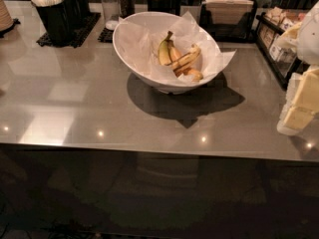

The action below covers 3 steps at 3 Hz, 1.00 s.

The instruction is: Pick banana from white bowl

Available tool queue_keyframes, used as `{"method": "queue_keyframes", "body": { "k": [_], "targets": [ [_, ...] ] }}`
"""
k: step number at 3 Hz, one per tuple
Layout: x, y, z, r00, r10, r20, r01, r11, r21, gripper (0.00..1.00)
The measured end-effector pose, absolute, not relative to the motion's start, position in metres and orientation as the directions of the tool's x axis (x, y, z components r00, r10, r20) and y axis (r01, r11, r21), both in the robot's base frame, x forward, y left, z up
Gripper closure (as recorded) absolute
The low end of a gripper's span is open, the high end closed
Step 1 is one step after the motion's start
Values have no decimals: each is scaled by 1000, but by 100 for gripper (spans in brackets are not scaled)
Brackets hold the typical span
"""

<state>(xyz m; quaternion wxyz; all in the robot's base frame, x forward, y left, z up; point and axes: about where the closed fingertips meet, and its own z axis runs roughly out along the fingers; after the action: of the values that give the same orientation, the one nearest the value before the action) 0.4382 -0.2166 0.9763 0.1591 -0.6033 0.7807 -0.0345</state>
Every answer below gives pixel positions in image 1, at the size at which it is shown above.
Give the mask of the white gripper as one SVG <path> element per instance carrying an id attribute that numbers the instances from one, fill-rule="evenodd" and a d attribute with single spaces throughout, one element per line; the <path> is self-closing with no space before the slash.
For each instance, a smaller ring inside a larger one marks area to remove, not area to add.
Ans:
<path id="1" fill-rule="evenodd" d="M 298 58 L 309 65 L 319 64 L 319 1 L 306 14 L 302 23 L 289 27 L 277 38 L 276 45 L 284 49 L 297 49 Z M 318 113 L 319 68 L 310 67 L 302 75 L 293 73 L 277 130 L 286 135 L 297 134 Z"/>

